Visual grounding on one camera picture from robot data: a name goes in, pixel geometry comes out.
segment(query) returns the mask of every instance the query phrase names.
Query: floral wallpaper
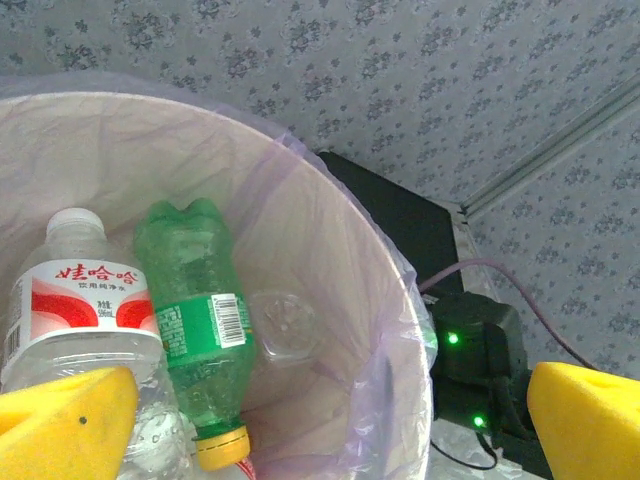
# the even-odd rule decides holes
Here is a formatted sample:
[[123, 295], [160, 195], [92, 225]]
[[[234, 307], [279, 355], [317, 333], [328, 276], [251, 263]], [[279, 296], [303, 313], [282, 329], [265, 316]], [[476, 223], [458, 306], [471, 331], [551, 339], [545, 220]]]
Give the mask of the floral wallpaper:
[[461, 202], [627, 80], [637, 0], [0, 0], [0, 74], [99, 69]]
[[[478, 249], [525, 281], [559, 332], [596, 366], [640, 379], [640, 102], [636, 113], [472, 222]], [[575, 363], [519, 293], [531, 363]]]

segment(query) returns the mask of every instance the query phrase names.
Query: patterned wall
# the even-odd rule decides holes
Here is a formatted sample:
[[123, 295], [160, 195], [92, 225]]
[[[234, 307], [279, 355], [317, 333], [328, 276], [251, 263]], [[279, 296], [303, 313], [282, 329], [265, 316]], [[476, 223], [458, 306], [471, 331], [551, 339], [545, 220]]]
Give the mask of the patterned wall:
[[637, 70], [637, 0], [0, 0], [0, 74], [103, 69], [463, 201]]
[[[637, 105], [635, 114], [471, 226], [482, 254], [515, 270], [579, 352], [640, 379]], [[503, 277], [492, 278], [501, 300], [520, 309], [530, 359], [570, 361], [518, 292]]]

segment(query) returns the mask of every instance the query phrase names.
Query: bottle label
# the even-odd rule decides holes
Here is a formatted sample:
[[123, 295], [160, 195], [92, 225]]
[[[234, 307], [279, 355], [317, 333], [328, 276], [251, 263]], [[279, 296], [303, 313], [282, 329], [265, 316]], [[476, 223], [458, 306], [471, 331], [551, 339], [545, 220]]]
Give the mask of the bottle label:
[[256, 480], [256, 471], [253, 468], [253, 463], [248, 458], [245, 458], [241, 462], [236, 463], [236, 467], [246, 475], [249, 480]]
[[233, 293], [206, 295], [156, 310], [169, 366], [213, 350], [253, 343], [244, 298]]
[[9, 300], [5, 369], [27, 348], [76, 333], [160, 338], [144, 274], [120, 263], [51, 260], [22, 275]]

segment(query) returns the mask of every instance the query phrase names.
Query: trash bag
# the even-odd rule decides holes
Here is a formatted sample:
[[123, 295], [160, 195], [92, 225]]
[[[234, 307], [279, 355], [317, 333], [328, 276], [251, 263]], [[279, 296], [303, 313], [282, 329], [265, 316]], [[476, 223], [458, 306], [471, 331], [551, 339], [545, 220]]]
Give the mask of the trash bag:
[[88, 208], [130, 248], [153, 202], [208, 196], [247, 295], [292, 292], [329, 336], [303, 389], [245, 412], [258, 478], [425, 478], [436, 340], [415, 272], [286, 129], [123, 75], [4, 77], [0, 146], [3, 308], [56, 211]]

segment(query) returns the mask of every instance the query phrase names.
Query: plastic container lid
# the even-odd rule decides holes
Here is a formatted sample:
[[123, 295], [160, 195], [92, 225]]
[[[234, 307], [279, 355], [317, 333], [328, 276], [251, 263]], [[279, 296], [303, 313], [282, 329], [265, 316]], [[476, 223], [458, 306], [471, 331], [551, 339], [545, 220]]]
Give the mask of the plastic container lid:
[[302, 298], [279, 290], [258, 292], [249, 297], [249, 310], [267, 361], [283, 367], [316, 359], [326, 334]]
[[249, 456], [251, 444], [247, 427], [217, 437], [196, 440], [196, 456], [204, 471], [219, 470]]
[[47, 224], [47, 236], [58, 227], [71, 223], [88, 223], [104, 232], [102, 220], [95, 213], [86, 208], [65, 208], [56, 213]]

